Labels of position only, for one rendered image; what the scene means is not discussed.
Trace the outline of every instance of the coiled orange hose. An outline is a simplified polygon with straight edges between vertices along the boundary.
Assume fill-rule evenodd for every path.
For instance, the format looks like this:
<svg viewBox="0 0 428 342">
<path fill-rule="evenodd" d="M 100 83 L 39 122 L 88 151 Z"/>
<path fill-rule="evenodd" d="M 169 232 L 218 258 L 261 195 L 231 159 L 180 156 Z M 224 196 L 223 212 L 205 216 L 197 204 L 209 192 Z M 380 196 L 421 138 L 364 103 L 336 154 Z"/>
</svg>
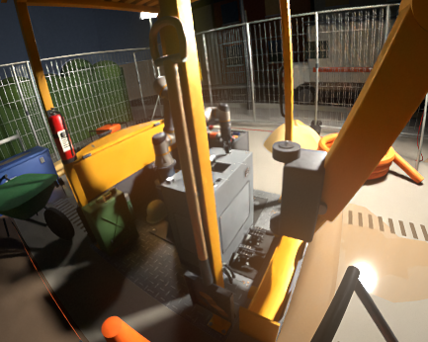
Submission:
<svg viewBox="0 0 428 342">
<path fill-rule="evenodd" d="M 319 141 L 318 149 L 328 152 L 338 134 L 339 133 L 333 133 L 323 136 Z M 395 162 L 416 184 L 420 184 L 424 180 L 424 177 L 421 176 L 421 174 L 409 163 L 407 163 L 405 159 L 403 159 L 392 147 L 389 148 L 379 165 L 377 165 L 376 169 L 369 176 L 368 180 L 378 179 L 385 176 L 389 171 L 389 167 L 392 162 Z"/>
</svg>

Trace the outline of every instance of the fire extinguisher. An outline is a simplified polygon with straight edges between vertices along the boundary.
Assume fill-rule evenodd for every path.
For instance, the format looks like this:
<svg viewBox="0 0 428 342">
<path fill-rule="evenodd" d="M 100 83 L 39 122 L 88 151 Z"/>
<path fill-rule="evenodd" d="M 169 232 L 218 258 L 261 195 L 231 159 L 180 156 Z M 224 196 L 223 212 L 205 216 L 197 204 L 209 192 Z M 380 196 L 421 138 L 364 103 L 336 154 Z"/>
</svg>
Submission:
<svg viewBox="0 0 428 342">
<path fill-rule="evenodd" d="M 52 108 L 47 111 L 48 124 L 50 126 L 51 134 L 58 148 L 59 155 L 63 164 L 69 164 L 75 161 L 75 150 L 72 144 L 71 137 L 67 131 L 66 121 L 61 113 Z"/>
</svg>

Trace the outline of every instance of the gray metal box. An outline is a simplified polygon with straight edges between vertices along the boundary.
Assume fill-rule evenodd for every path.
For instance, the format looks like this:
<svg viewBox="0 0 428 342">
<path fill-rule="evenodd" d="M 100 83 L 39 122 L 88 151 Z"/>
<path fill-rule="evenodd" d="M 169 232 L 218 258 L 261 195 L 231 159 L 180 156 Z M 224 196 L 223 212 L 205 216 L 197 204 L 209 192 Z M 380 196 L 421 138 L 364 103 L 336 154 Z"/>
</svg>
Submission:
<svg viewBox="0 0 428 342">
<path fill-rule="evenodd" d="M 228 263 L 232 253 L 253 224 L 253 160 L 252 153 L 211 148 L 218 158 L 213 164 L 216 216 L 218 220 L 221 259 Z M 179 259 L 189 270 L 198 273 L 198 257 L 190 223 L 182 172 L 174 180 L 161 185 L 163 201 L 168 208 L 169 224 Z"/>
</svg>

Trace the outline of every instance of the green wheelbarrow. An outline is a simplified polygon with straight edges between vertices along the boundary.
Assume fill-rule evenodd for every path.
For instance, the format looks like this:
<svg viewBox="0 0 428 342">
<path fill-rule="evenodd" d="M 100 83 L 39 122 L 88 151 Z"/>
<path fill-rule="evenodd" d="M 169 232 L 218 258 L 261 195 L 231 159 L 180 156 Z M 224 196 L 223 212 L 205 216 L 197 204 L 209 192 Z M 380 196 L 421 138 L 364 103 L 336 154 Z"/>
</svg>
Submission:
<svg viewBox="0 0 428 342">
<path fill-rule="evenodd" d="M 0 186 L 0 214 L 48 226 L 56 236 L 71 240 L 74 227 L 70 220 L 58 209 L 46 206 L 55 185 L 57 176 L 53 174 L 30 173 L 8 179 Z M 42 209 L 45 223 L 31 219 Z M 4 225 L 9 236 L 6 220 Z"/>
</svg>

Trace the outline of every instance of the yellow pole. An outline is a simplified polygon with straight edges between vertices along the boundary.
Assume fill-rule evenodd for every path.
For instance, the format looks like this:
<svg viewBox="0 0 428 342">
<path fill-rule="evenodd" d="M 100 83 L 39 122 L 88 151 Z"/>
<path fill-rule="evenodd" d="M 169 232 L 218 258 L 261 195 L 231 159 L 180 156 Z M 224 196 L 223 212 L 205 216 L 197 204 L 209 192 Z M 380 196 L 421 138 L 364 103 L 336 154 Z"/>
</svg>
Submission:
<svg viewBox="0 0 428 342">
<path fill-rule="evenodd" d="M 212 177 L 206 119 L 204 116 L 204 100 L 192 7 L 189 0 L 160 0 L 159 5 L 161 16 L 173 16 L 180 19 L 187 39 L 188 58 L 185 63 L 179 65 L 184 109 L 190 137 L 195 178 L 199 191 L 203 226 L 208 239 L 208 249 L 211 253 L 210 260 L 214 272 L 214 281 L 217 285 L 224 287 L 218 222 L 216 220 L 214 180 Z M 163 28 L 161 30 L 161 42 L 164 54 L 178 52 L 177 36 L 171 28 Z"/>
<path fill-rule="evenodd" d="M 326 156 L 333 220 L 366 182 L 428 92 L 428 0 L 404 0 L 374 69 Z"/>
<path fill-rule="evenodd" d="M 282 15 L 282 50 L 285 68 L 285 140 L 293 140 L 293 44 L 290 0 L 280 0 Z"/>
<path fill-rule="evenodd" d="M 33 32 L 32 21 L 30 19 L 30 13 L 28 12 L 28 6 L 26 2 L 15 2 L 15 8 L 17 10 L 17 16 L 19 17 L 20 29 L 27 48 L 28 57 L 32 65 L 33 74 L 35 75 L 36 83 L 38 84 L 38 90 L 43 100 L 43 106 L 46 111 L 53 108 L 53 101 L 48 91 L 47 81 L 43 74 L 43 65 L 41 64 L 40 54 L 38 52 L 38 46 L 36 45 L 35 33 Z"/>
</svg>

